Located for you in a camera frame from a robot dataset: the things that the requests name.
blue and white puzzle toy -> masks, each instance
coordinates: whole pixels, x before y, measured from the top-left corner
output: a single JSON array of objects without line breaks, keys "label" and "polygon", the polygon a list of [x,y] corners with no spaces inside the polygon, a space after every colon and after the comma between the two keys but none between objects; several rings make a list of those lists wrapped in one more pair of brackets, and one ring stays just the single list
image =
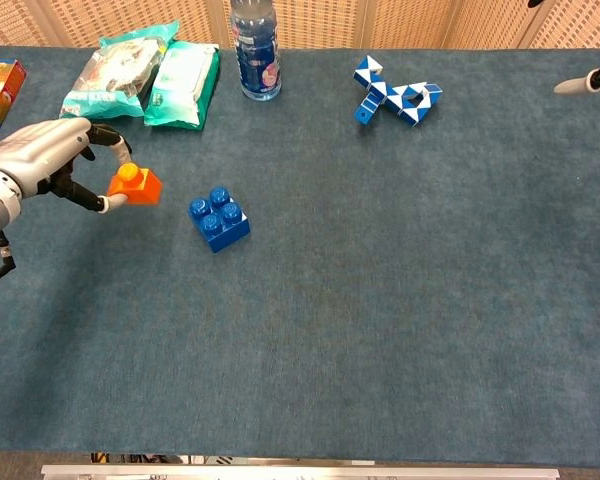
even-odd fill
[{"label": "blue and white puzzle toy", "polygon": [[213,253],[250,232],[249,219],[225,187],[215,187],[209,198],[195,198],[189,205],[189,217]]},{"label": "blue and white puzzle toy", "polygon": [[353,73],[353,78],[369,91],[355,113],[356,120],[363,125],[371,121],[383,104],[409,125],[417,125],[442,93],[438,85],[427,82],[392,87],[380,72],[382,65],[367,55]]}]

blue carpet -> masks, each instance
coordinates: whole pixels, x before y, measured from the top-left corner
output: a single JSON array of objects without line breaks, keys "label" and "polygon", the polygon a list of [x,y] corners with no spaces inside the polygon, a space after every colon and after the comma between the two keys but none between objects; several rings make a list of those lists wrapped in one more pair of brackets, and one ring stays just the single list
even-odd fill
[{"label": "blue carpet", "polygon": [[[361,127],[359,51],[235,58],[202,133],[114,122],[164,181],[108,216],[48,195],[0,282],[0,449],[600,466],[600,51],[378,51],[444,93]],[[55,118],[90,55],[0,48],[29,78],[0,133]],[[74,178],[104,191],[112,155]],[[212,255],[189,201],[251,235]]]}]

orange toy block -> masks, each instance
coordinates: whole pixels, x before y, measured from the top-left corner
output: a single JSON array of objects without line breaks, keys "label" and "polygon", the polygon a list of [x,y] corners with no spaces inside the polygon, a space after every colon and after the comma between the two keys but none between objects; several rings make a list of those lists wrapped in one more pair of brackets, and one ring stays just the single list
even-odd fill
[{"label": "orange toy block", "polygon": [[151,170],[125,163],[111,178],[107,195],[122,193],[129,197],[129,205],[157,205],[161,191],[162,182]]}]

robotic hand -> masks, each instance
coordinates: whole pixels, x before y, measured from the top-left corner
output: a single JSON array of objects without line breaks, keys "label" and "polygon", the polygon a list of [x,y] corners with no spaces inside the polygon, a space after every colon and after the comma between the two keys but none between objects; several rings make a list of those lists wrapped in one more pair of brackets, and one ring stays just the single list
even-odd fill
[{"label": "robotic hand", "polygon": [[111,147],[120,164],[131,162],[131,147],[108,125],[86,118],[50,120],[24,127],[0,142],[0,278],[15,268],[2,231],[20,214],[25,198],[52,192],[87,210],[107,213],[127,196],[96,195],[71,179],[78,155],[95,160],[89,144]]}]

snack bag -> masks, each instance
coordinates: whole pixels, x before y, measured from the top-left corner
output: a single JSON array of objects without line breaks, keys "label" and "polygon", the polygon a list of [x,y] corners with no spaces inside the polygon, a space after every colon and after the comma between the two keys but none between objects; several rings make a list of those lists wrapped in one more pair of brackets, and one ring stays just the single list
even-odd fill
[{"label": "snack bag", "polygon": [[144,124],[202,130],[218,63],[218,45],[175,42],[160,65]]},{"label": "snack bag", "polygon": [[141,101],[179,28],[178,22],[101,38],[62,103],[60,117],[141,117]]}]

